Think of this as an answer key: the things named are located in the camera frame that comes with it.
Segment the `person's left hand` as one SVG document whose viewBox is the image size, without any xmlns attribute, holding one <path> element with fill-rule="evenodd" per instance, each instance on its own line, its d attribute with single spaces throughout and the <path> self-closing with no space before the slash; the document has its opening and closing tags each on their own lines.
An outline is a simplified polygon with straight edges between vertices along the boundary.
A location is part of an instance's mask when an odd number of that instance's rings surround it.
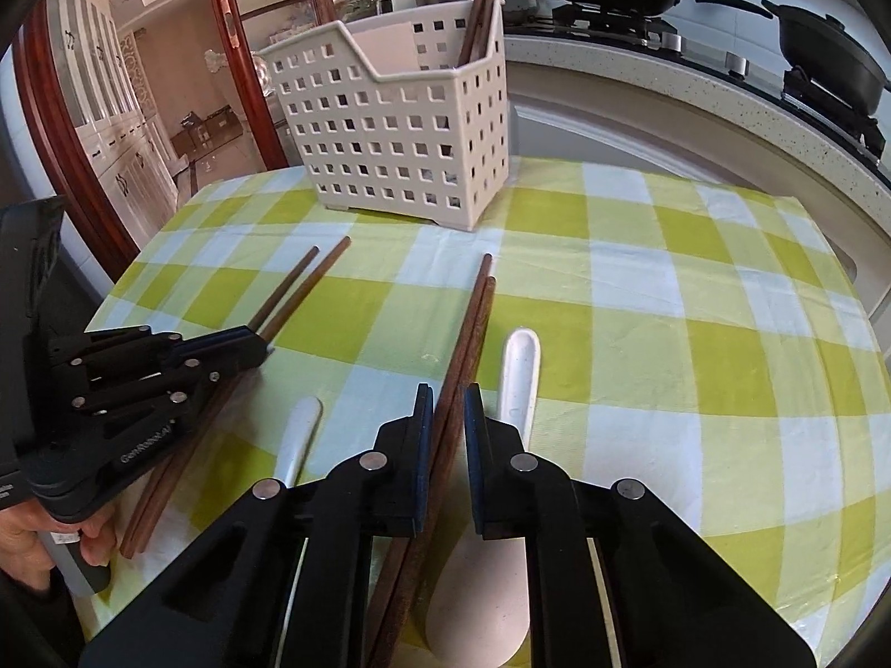
<svg viewBox="0 0 891 668">
<path fill-rule="evenodd" d="M 107 566 L 116 547 L 115 517 L 115 502 L 71 525 L 53 519 L 36 499 L 6 508 L 2 511 L 2 570 L 24 587 L 45 593 L 56 562 L 42 544 L 41 532 L 78 532 L 80 553 L 86 564 Z"/>
</svg>

